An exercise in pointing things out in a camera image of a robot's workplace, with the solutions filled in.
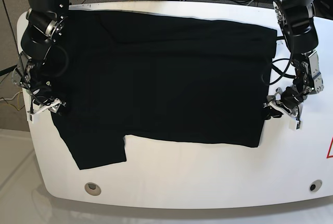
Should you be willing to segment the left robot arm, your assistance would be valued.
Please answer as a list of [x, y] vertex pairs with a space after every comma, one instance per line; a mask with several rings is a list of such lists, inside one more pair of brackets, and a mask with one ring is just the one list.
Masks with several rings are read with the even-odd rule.
[[274, 61], [267, 65], [268, 70], [279, 74], [274, 82], [283, 77], [292, 79], [292, 85], [286, 89], [277, 88], [273, 95], [267, 97], [264, 104], [264, 119], [280, 118], [287, 115], [297, 123], [300, 121], [300, 104], [308, 95], [318, 94], [324, 89], [322, 74], [316, 48], [318, 36], [314, 25], [314, 0], [274, 0], [278, 24], [290, 57], [287, 66], [293, 66], [295, 75], [287, 74], [274, 65]]

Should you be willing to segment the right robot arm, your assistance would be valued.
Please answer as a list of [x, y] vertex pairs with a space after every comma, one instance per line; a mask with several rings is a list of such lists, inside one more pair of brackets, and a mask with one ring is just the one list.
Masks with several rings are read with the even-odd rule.
[[[30, 118], [45, 110], [61, 114], [66, 102], [52, 89], [51, 79], [61, 76], [69, 65], [69, 56], [64, 48], [57, 45], [62, 35], [69, 11], [69, 0], [28, 0], [28, 21], [21, 38], [22, 51], [19, 62], [13, 70], [12, 82], [25, 89], [31, 98]], [[63, 66], [58, 70], [46, 68], [47, 55], [58, 50], [63, 57]]]

